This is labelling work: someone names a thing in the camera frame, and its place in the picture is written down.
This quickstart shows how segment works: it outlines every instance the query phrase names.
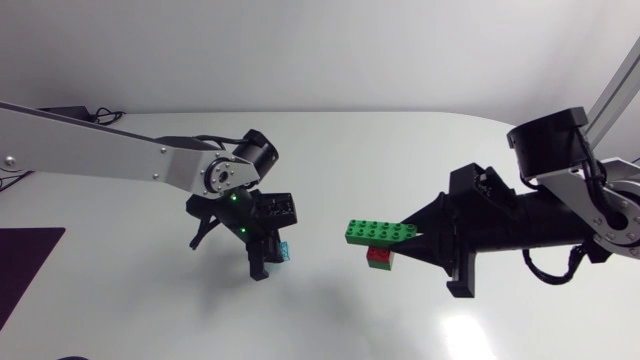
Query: white table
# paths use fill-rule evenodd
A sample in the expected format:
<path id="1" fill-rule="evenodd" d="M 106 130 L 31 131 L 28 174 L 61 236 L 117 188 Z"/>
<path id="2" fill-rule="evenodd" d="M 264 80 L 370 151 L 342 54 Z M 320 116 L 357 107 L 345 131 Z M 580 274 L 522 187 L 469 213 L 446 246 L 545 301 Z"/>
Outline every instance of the white table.
<path id="1" fill-rule="evenodd" d="M 449 294 L 440 268 L 396 256 L 393 271 L 370 269 L 366 248 L 346 244 L 349 219 L 400 221 L 470 162 L 524 191 L 508 125 L 443 113 L 218 113 L 128 115 L 117 127 L 151 137 L 262 131 L 281 159 L 260 189 L 292 192 L 297 205 L 299 223 L 281 231 L 291 261 L 254 282 L 226 229 L 188 247 L 189 194 L 36 173 L 0 194 L 0 227 L 67 233 L 0 332 L 0 358 L 640 358 L 631 259 L 585 261 L 552 287 L 519 252 L 480 254 L 469 300 Z M 533 256 L 566 270 L 566 248 Z"/>

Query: screw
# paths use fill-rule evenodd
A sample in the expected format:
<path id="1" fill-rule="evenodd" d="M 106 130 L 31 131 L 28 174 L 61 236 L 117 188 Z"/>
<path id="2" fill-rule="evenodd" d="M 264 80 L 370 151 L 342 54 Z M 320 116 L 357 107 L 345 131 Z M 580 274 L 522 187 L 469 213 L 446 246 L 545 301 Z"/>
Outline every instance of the screw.
<path id="1" fill-rule="evenodd" d="M 4 163 L 8 167 L 12 167 L 16 164 L 16 159 L 13 156 L 7 156 L 6 158 L 4 158 Z"/>

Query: purple mat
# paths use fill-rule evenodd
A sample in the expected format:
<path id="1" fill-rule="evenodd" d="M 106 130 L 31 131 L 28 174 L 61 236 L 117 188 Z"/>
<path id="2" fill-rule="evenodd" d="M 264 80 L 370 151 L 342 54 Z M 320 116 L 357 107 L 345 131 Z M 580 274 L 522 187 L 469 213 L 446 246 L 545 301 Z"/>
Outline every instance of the purple mat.
<path id="1" fill-rule="evenodd" d="M 64 230 L 0 229 L 0 330 Z"/>

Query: metal rod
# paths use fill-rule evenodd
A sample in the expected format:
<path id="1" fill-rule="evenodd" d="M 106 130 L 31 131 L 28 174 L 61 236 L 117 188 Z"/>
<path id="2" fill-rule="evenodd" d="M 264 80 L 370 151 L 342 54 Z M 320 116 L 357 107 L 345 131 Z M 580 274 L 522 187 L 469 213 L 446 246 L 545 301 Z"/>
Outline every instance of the metal rod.
<path id="1" fill-rule="evenodd" d="M 586 134 L 595 148 L 640 90 L 640 38 L 604 89 L 587 117 Z"/>

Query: black cable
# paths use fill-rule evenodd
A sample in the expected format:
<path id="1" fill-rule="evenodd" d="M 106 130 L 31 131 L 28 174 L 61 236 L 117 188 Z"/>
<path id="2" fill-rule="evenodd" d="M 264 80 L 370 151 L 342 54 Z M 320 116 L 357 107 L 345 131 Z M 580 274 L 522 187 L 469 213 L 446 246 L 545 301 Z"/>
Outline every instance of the black cable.
<path id="1" fill-rule="evenodd" d="M 33 174 L 33 171 L 27 171 L 23 174 L 20 175 L 16 175 L 16 176 L 5 176 L 3 178 L 0 178 L 0 192 L 5 191 L 6 189 L 12 187 L 13 185 L 15 185 L 18 181 L 26 178 L 27 176 Z M 12 182 L 10 182 L 8 185 L 4 185 L 4 181 L 7 179 L 15 179 Z"/>
<path id="2" fill-rule="evenodd" d="M 526 180 L 522 173 L 520 173 L 520 181 L 524 184 L 524 186 L 528 187 L 531 190 L 540 190 L 542 189 L 542 185 L 533 185 L 530 181 Z"/>
<path id="3" fill-rule="evenodd" d="M 582 164 L 582 169 L 584 171 L 584 181 L 587 185 L 589 197 L 591 198 L 593 205 L 602 213 L 609 226 L 613 228 L 624 228 L 626 217 L 624 217 L 624 215 L 620 216 L 621 214 L 619 214 L 614 208 L 611 200 L 609 200 L 609 197 L 604 191 L 604 185 L 607 178 L 604 166 L 602 166 L 602 164 L 598 164 L 586 137 L 580 129 L 576 129 L 575 134 L 578 136 L 578 141 L 582 146 L 582 150 L 587 155 L 587 159 Z"/>
<path id="4" fill-rule="evenodd" d="M 104 125 L 104 126 L 109 126 L 113 123 L 115 123 L 116 121 L 120 120 L 122 118 L 123 115 L 125 115 L 126 112 L 124 111 L 111 111 L 109 109 L 107 109 L 106 107 L 101 107 L 98 110 L 96 110 L 96 113 L 93 115 L 93 122 L 95 124 L 98 125 Z M 109 121 L 102 121 L 101 118 L 106 117 L 106 116 L 113 116 L 113 118 Z"/>
<path id="5" fill-rule="evenodd" d="M 524 263 L 527 264 L 529 270 L 535 275 L 538 279 L 549 285 L 562 285 L 566 284 L 571 279 L 573 279 L 573 275 L 578 270 L 578 266 L 582 261 L 582 258 L 587 254 L 586 250 L 582 245 L 574 246 L 571 249 L 571 253 L 569 253 L 569 264 L 567 272 L 562 276 L 549 275 L 546 272 L 538 269 L 531 260 L 531 256 L 529 254 L 529 249 L 522 250 L 522 257 L 524 257 Z"/>
<path id="6" fill-rule="evenodd" d="M 225 143 L 232 144 L 232 145 L 240 145 L 240 144 L 246 144 L 249 142 L 249 140 L 247 139 L 229 139 L 229 138 L 225 138 L 221 136 L 213 136 L 213 135 L 198 135 L 198 136 L 194 136 L 194 138 L 200 141 L 213 141 L 216 144 L 218 144 L 218 146 L 222 150 L 227 150 L 227 148 L 224 146 Z"/>

